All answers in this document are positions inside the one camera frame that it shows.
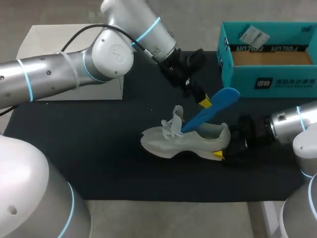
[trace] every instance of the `gray floor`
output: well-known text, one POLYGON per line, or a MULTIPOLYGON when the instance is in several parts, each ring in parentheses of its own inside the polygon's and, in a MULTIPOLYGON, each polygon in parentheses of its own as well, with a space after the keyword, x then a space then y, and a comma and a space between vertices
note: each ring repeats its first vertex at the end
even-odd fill
MULTIPOLYGON (((183 50, 215 50, 222 21, 314 21, 317 11, 315 0, 149 2, 183 50)), ((15 59, 32 25, 102 22, 100 4, 101 0, 0 1, 0 62, 15 59)), ((9 116, 0 118, 0 132, 9 116)), ((89 201, 89 206, 94 220, 93 238, 253 237, 246 203, 89 201)), ((254 237, 262 237, 260 229, 254 230, 254 237)))

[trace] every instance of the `black mat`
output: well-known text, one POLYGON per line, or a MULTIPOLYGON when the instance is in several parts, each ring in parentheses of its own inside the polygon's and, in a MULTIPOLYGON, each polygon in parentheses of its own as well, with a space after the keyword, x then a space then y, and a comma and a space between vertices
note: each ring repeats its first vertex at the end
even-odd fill
MULTIPOLYGON (((210 95, 221 88, 215 52, 208 53, 206 67, 195 78, 210 95)), ((285 200, 303 183, 289 146, 263 148, 254 158, 263 164, 248 168, 226 167, 187 152, 170 160, 152 156, 140 145, 141 132, 170 119, 177 104, 184 107, 185 119, 198 107, 137 54, 123 94, 123 101, 21 105, 5 135, 38 147, 85 199, 285 200)), ((233 124, 242 114, 259 117, 308 101, 242 99, 212 122, 233 124)))

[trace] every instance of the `white sneaker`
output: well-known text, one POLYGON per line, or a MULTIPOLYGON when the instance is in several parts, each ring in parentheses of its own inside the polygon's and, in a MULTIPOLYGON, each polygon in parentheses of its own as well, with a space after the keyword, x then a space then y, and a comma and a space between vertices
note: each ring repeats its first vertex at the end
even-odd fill
POLYGON ((204 123, 196 131, 182 133, 183 108, 176 106, 173 119, 162 120, 162 126, 145 130, 141 138, 142 146, 150 153, 162 158, 172 158, 182 151, 192 151, 198 156, 221 160, 213 152, 226 148, 230 142, 227 124, 212 125, 204 123))

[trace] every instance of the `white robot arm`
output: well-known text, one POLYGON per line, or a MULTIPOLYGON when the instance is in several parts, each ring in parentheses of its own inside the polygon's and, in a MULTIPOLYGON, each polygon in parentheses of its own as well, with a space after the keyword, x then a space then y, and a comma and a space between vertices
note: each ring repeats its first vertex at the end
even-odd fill
POLYGON ((78 52, 19 59, 0 64, 0 109, 53 96, 89 84, 102 84, 126 74, 139 47, 160 67, 173 86, 200 103, 204 91, 190 77, 204 64, 202 50, 190 57, 176 49, 176 40, 145 0, 104 0, 109 27, 91 46, 78 52))

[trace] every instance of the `cardboard box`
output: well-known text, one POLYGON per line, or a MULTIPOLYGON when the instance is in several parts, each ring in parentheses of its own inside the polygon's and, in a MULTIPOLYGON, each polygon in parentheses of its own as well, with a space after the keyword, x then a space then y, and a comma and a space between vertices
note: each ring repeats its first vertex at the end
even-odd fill
POLYGON ((223 86, 247 98, 317 97, 316 29, 315 22, 224 22, 217 49, 223 86), (251 26, 269 35, 259 48, 240 40, 251 26))

